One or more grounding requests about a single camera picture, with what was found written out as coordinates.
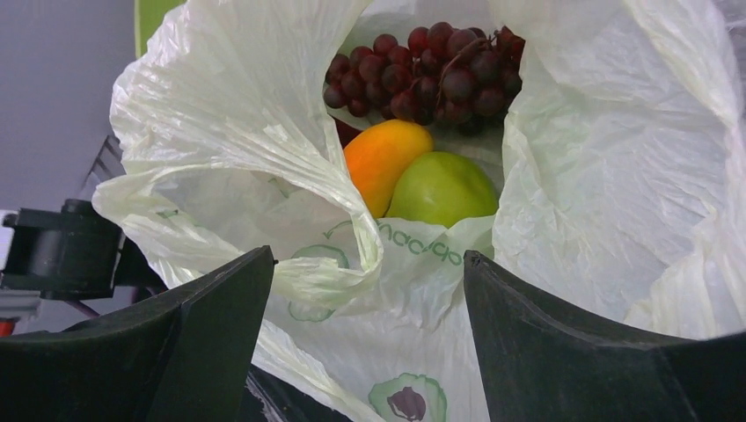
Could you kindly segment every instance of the red grape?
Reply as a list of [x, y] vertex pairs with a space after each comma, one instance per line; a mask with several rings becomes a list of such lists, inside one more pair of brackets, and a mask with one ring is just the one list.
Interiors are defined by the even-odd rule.
[[510, 44], [510, 47], [506, 48], [505, 54], [516, 66], [521, 64], [521, 57], [523, 57], [523, 48], [526, 46], [525, 40], [516, 40]]
[[376, 55], [380, 55], [381, 57], [385, 57], [392, 48], [396, 47], [399, 44], [396, 37], [391, 35], [390, 33], [382, 33], [381, 35], [378, 35], [376, 37], [376, 40], [373, 41], [373, 52], [376, 53]]
[[400, 64], [407, 69], [412, 67], [412, 53], [407, 47], [396, 46], [389, 50], [387, 57], [392, 64]]
[[365, 46], [355, 47], [350, 53], [350, 58], [349, 58], [350, 68], [352, 69], [359, 68], [360, 63], [362, 62], [362, 59], [372, 54], [373, 54], [373, 50], [371, 50], [368, 47], [365, 47]]
[[365, 83], [360, 78], [357, 70], [350, 70], [341, 81], [342, 90], [350, 98], [362, 98], [365, 95]]
[[502, 45], [507, 45], [516, 38], [518, 37], [516, 37], [513, 34], [513, 31], [510, 31], [507, 26], [503, 26], [500, 30], [500, 33], [498, 34], [498, 40]]
[[441, 105], [435, 109], [435, 121], [438, 123], [450, 123], [448, 119], [445, 118], [445, 105]]
[[476, 86], [476, 79], [466, 69], [453, 69], [442, 80], [443, 95], [454, 103], [463, 103], [469, 99]]
[[479, 91], [472, 100], [472, 110], [480, 116], [494, 116], [505, 106], [505, 98], [500, 89], [487, 87]]
[[331, 108], [342, 108], [347, 105], [347, 96], [339, 83], [333, 83], [326, 87], [324, 102]]
[[414, 85], [414, 95], [420, 104], [426, 107], [435, 106], [439, 91], [438, 80], [432, 76], [424, 76]]
[[448, 38], [448, 42], [445, 46], [446, 54], [449, 59], [453, 59], [461, 52], [461, 50], [474, 42], [477, 39], [477, 35], [469, 29], [460, 29]]
[[485, 128], [485, 120], [481, 116], [473, 116], [466, 122], [458, 125], [457, 130], [463, 136], [479, 135]]
[[332, 59], [332, 64], [329, 65], [329, 74], [334, 82], [339, 82], [343, 76], [349, 71], [349, 59], [346, 55], [337, 54]]
[[365, 85], [365, 97], [376, 106], [383, 106], [391, 99], [391, 94], [380, 82], [368, 82]]
[[446, 44], [453, 34], [453, 27], [447, 22], [438, 22], [428, 30], [428, 48], [433, 50], [436, 57], [448, 58]]
[[492, 51], [479, 52], [469, 64], [477, 82], [489, 85], [500, 80], [500, 57]]
[[515, 97], [506, 97], [505, 98], [505, 106], [502, 107], [502, 112], [508, 115], [508, 109], [510, 108], [510, 105], [513, 104], [513, 100], [516, 99]]
[[435, 57], [435, 53], [433, 53], [433, 50], [429, 48], [422, 52], [422, 55], [420, 56], [420, 63], [422, 64], [422, 67], [425, 68], [425, 70], [431, 75], [437, 75], [442, 68], [442, 64], [440, 63], [438, 58]]
[[411, 83], [412, 74], [400, 64], [387, 66], [386, 69], [384, 69], [384, 74], [381, 76], [381, 84], [392, 94], [402, 92], [409, 88]]
[[443, 118], [451, 123], [460, 124], [472, 117], [472, 110], [466, 103], [455, 104], [450, 101], [445, 102], [443, 107]]
[[505, 87], [505, 93], [509, 97], [515, 97], [523, 88], [523, 81], [518, 76], [517, 71], [505, 68], [502, 70], [502, 85]]
[[391, 112], [399, 120], [414, 121], [418, 111], [417, 99], [411, 90], [402, 91], [391, 99]]
[[425, 69], [423, 69], [419, 63], [415, 63], [414, 66], [412, 67], [412, 70], [413, 70], [412, 76], [414, 76], [415, 79], [418, 77], [423, 77], [427, 74]]
[[355, 117], [365, 117], [365, 115], [368, 114], [368, 111], [370, 110], [370, 106], [364, 100], [353, 99], [347, 106], [347, 110]]
[[485, 123], [489, 125], [490, 127], [503, 127], [503, 124], [505, 123], [506, 115], [508, 115], [508, 113], [504, 109], [500, 110], [494, 116], [490, 116], [487, 119], [485, 119]]
[[383, 107], [381, 107], [381, 117], [383, 117], [386, 120], [396, 119], [396, 116], [394, 115], [394, 113], [391, 112], [390, 105], [384, 105]]
[[381, 74], [384, 73], [386, 67], [386, 60], [377, 55], [367, 55], [360, 62], [360, 77], [365, 82], [377, 82], [381, 78]]
[[429, 126], [435, 121], [433, 110], [427, 107], [420, 107], [414, 115], [414, 122], [420, 126]]
[[485, 32], [479, 28], [472, 27], [472, 28], [469, 28], [469, 30], [472, 31], [474, 35], [477, 36], [477, 38], [487, 38], [487, 35], [485, 34]]
[[412, 56], [419, 58], [422, 52], [428, 48], [428, 29], [425, 26], [418, 26], [409, 33], [409, 39], [406, 41]]

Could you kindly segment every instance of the white plastic bag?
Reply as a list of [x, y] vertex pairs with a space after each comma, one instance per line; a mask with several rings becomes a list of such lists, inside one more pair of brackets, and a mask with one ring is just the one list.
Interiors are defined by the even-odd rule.
[[[325, 69], [438, 20], [527, 40], [504, 172], [492, 147], [441, 144], [504, 174], [501, 208], [449, 230], [376, 222], [322, 103]], [[128, 175], [96, 209], [169, 287], [270, 244], [281, 263], [253, 363], [353, 420], [488, 420], [466, 249], [616, 320], [743, 329], [742, 87], [707, 0], [190, 0], [148, 50], [114, 86]]]

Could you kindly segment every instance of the red object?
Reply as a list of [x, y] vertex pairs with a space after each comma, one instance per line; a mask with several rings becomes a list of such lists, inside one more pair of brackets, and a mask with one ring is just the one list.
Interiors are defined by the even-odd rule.
[[350, 141], [352, 141], [357, 135], [360, 134], [360, 131], [350, 127], [349, 125], [342, 123], [339, 120], [334, 119], [334, 123], [337, 124], [337, 134], [340, 136], [340, 143], [342, 144], [342, 148], [346, 147]]
[[16, 328], [16, 323], [12, 321], [0, 321], [0, 337], [8, 337]]

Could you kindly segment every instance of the mango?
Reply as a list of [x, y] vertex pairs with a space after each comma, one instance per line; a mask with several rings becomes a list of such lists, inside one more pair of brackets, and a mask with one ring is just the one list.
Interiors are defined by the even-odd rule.
[[352, 183], [374, 218], [389, 209], [399, 178], [417, 157], [433, 151], [428, 130], [416, 123], [387, 120], [363, 130], [345, 148]]

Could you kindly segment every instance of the apple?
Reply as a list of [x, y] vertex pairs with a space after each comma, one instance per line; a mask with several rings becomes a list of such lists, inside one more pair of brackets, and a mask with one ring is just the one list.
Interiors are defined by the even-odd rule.
[[406, 168], [385, 216], [450, 228], [464, 218], [496, 211], [497, 195], [482, 169], [465, 156], [436, 151]]

